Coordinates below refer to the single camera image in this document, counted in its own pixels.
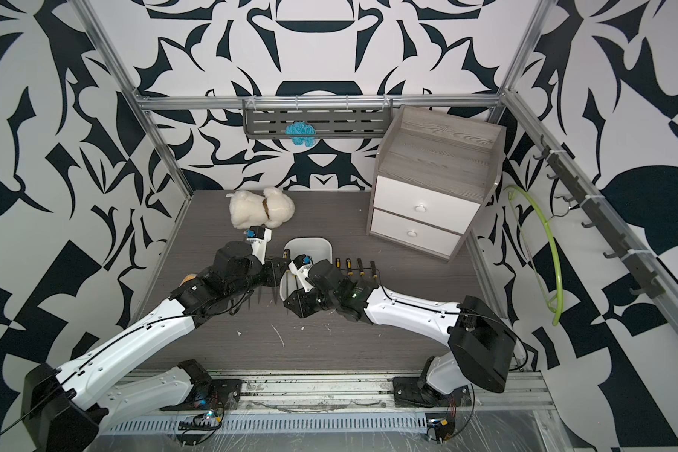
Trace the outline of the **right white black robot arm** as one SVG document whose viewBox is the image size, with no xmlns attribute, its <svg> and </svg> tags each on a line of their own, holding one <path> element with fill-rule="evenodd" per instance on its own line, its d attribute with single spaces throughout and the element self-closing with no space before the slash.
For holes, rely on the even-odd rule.
<svg viewBox="0 0 678 452">
<path fill-rule="evenodd" d="M 446 354 L 430 357 L 418 378 L 395 383 L 399 402 L 437 406 L 471 385 L 505 391 L 518 337 L 481 299 L 427 301 L 383 286 L 376 269 L 369 279 L 354 278 L 328 260 L 314 263 L 307 256 L 296 258 L 288 270 L 297 287 L 284 306 L 299 318 L 333 311 L 349 321 L 399 328 L 446 346 Z"/>
</svg>

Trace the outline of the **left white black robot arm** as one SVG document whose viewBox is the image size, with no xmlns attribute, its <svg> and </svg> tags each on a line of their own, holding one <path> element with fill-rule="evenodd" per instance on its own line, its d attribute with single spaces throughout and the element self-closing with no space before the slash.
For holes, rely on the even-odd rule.
<svg viewBox="0 0 678 452">
<path fill-rule="evenodd" d="M 289 267 L 264 246 L 233 241 L 212 265 L 184 281 L 125 331 L 57 368 L 44 363 L 24 379 L 23 423 L 39 451 L 83 451 L 101 433 L 155 410 L 218 401 L 208 372 L 195 360 L 122 385 L 121 379 L 210 318 L 227 314 L 258 287 L 276 287 Z"/>
</svg>

